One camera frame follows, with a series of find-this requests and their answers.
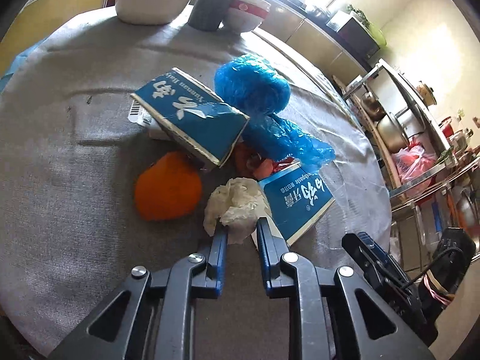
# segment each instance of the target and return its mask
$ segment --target orange fruit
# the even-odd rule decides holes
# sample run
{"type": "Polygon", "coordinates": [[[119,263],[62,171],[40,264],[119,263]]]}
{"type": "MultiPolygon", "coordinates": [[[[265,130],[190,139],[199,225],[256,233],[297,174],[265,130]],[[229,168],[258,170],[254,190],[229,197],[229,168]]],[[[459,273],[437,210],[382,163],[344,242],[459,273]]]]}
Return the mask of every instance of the orange fruit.
{"type": "Polygon", "coordinates": [[[147,221],[180,218],[191,213],[202,197],[198,171],[180,151],[171,151],[138,177],[135,205],[147,221]]]}

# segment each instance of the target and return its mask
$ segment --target silver rivet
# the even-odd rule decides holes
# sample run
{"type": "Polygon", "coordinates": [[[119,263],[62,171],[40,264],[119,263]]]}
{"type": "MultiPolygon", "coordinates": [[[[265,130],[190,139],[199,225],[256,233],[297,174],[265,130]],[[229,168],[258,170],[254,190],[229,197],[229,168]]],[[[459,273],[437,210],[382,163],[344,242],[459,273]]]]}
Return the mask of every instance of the silver rivet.
{"type": "Polygon", "coordinates": [[[188,261],[190,261],[191,263],[199,263],[202,260],[203,254],[200,253],[192,253],[190,256],[188,256],[188,261]]]}
{"type": "Polygon", "coordinates": [[[342,276],[345,276],[346,278],[349,278],[350,276],[353,276],[353,269],[349,266],[341,266],[338,269],[338,273],[340,273],[340,275],[342,276]]]}
{"type": "Polygon", "coordinates": [[[289,251],[285,253],[282,258],[288,263],[295,263],[299,259],[299,255],[292,251],[289,251]]]}
{"type": "Polygon", "coordinates": [[[131,270],[131,275],[135,279],[143,278],[146,275],[146,273],[147,273],[147,269],[143,265],[138,265],[131,270]]]}

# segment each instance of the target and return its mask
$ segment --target gray cup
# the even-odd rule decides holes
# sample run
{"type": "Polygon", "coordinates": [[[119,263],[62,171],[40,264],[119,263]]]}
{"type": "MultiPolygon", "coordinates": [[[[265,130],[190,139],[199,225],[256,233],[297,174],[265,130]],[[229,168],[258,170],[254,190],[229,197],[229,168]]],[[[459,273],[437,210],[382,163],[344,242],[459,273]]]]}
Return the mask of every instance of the gray cup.
{"type": "Polygon", "coordinates": [[[232,0],[197,0],[188,25],[200,31],[216,31],[232,0]]]}

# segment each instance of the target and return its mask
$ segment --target toothpaste box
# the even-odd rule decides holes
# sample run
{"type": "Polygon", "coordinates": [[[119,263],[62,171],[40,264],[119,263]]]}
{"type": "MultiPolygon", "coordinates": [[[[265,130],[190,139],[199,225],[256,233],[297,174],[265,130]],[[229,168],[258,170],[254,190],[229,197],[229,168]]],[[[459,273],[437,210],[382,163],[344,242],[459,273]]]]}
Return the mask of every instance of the toothpaste box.
{"type": "Polygon", "coordinates": [[[131,94],[206,169],[229,158],[249,117],[176,67],[131,94]]]}
{"type": "Polygon", "coordinates": [[[299,163],[259,181],[259,185],[272,219],[289,246],[335,201],[322,178],[304,171],[299,163]]]}

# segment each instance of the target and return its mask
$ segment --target crumpled blue plastic bag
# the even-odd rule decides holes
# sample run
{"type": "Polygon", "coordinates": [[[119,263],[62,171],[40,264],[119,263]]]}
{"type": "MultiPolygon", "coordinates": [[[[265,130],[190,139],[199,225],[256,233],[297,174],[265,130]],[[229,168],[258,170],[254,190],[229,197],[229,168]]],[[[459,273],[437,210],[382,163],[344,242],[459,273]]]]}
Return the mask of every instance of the crumpled blue plastic bag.
{"type": "Polygon", "coordinates": [[[245,54],[218,68],[215,92],[247,115],[270,115],[283,110],[290,99],[287,80],[261,57],[245,54]]]}
{"type": "Polygon", "coordinates": [[[298,158],[308,172],[316,172],[323,164],[335,159],[335,151],[328,143],[277,115],[250,117],[242,137],[263,158],[274,161],[298,158]]]}

